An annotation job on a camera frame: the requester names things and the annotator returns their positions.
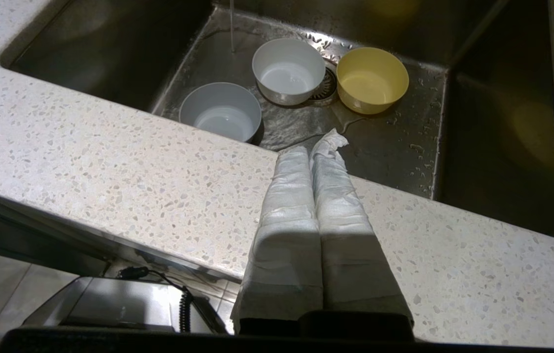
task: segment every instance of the countertop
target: countertop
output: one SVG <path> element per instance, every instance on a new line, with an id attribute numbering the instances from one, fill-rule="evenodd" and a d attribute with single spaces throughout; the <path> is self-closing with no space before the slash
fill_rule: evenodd
<path id="1" fill-rule="evenodd" d="M 47 4 L 0 0 L 0 54 Z M 276 156 L 0 66 L 0 196 L 116 239 L 241 278 Z M 554 347 L 554 238 L 353 183 L 416 336 Z"/>

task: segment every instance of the drain strainer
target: drain strainer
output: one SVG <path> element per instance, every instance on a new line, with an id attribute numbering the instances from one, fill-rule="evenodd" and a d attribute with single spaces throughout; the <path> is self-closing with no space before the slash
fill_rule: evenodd
<path id="1" fill-rule="evenodd" d="M 310 97 L 311 101 L 324 101 L 331 98 L 336 91 L 337 79 L 336 74 L 328 67 L 324 69 L 324 78 L 318 86 L 317 90 Z"/>

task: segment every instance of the sink basin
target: sink basin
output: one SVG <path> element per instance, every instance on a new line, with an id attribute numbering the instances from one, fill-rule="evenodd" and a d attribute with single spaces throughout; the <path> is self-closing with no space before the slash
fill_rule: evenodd
<path id="1" fill-rule="evenodd" d="M 178 121 L 183 99 L 225 81 L 259 99 L 252 143 L 312 147 L 336 128 L 352 175 L 554 237 L 554 84 L 547 0 L 71 0 L 8 69 Z M 267 102 L 251 69 L 275 38 L 326 59 L 313 98 Z M 410 76 L 377 116 L 347 109 L 335 65 L 389 50 Z"/>

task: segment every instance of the white cloth wrapping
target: white cloth wrapping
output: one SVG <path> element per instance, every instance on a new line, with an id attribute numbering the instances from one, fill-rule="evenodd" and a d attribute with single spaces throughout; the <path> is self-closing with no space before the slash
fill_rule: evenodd
<path id="1" fill-rule="evenodd" d="M 333 129 L 313 148 L 322 243 L 324 308 L 412 314 L 337 152 L 347 140 Z"/>
<path id="2" fill-rule="evenodd" d="M 279 155 L 232 319 L 298 320 L 322 309 L 321 243 L 304 147 Z"/>

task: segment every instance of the floor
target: floor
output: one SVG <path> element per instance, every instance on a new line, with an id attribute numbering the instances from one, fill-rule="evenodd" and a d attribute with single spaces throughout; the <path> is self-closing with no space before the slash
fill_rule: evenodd
<path id="1" fill-rule="evenodd" d="M 105 275 L 115 277 L 118 270 L 132 265 L 126 261 L 117 261 L 111 264 Z M 206 277 L 187 269 L 168 269 L 166 274 L 184 283 L 195 295 L 208 297 L 214 310 L 227 325 L 227 331 L 233 333 L 229 317 L 236 301 L 238 284 Z M 0 340 L 6 332 L 20 326 L 37 307 L 77 277 L 0 256 Z"/>

